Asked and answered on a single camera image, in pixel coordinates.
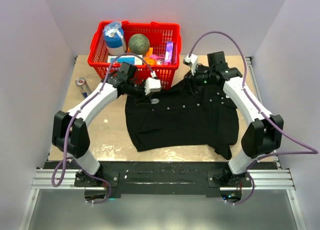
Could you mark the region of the black button shirt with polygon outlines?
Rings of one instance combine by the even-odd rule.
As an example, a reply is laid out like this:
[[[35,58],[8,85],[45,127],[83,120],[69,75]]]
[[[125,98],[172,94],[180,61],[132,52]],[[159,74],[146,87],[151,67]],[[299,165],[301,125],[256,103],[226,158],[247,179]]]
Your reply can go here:
[[[151,98],[159,102],[139,103],[128,96],[125,103],[126,127],[137,151],[208,145],[226,160],[231,159],[239,118],[236,105],[218,86],[200,86],[192,95],[181,80]]]

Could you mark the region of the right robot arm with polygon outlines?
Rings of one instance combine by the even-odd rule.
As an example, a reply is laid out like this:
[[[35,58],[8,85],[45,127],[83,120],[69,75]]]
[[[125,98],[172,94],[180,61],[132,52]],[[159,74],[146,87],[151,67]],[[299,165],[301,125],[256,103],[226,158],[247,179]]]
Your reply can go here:
[[[282,134],[272,124],[282,129],[284,120],[280,115],[273,115],[258,101],[243,82],[240,71],[228,66],[224,52],[208,54],[207,60],[208,66],[204,66],[198,62],[197,55],[187,54],[183,59],[183,63],[190,67],[184,78],[192,92],[200,86],[219,87],[236,105],[247,124],[247,130],[241,139],[241,150],[228,162],[220,175],[213,177],[217,184],[233,187],[245,177],[253,162],[280,147]]]

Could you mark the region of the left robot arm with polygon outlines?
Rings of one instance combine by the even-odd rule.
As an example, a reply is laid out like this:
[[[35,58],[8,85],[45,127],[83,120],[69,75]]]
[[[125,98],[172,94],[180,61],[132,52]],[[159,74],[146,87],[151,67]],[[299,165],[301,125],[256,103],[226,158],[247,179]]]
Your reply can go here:
[[[65,176],[67,158],[75,163],[86,173],[86,181],[92,186],[99,186],[104,175],[101,164],[89,151],[90,138],[88,126],[92,120],[110,103],[123,94],[130,94],[138,98],[144,96],[144,87],[135,86],[133,78],[138,67],[123,62],[119,70],[107,75],[98,87],[80,104],[67,112],[58,111],[53,119],[52,144],[63,153],[60,162],[62,166],[59,181],[56,182],[57,169],[51,177],[51,184],[58,187]]]

